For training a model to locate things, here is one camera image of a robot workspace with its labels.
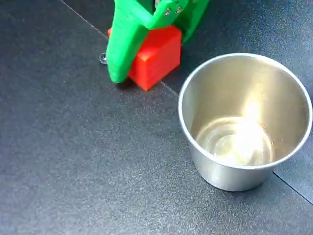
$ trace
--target red cube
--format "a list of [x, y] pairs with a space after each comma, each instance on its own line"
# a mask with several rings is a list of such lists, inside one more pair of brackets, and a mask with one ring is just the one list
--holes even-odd
[[145, 91], [180, 64], [181, 31], [174, 26], [151, 30], [134, 58], [129, 77]]

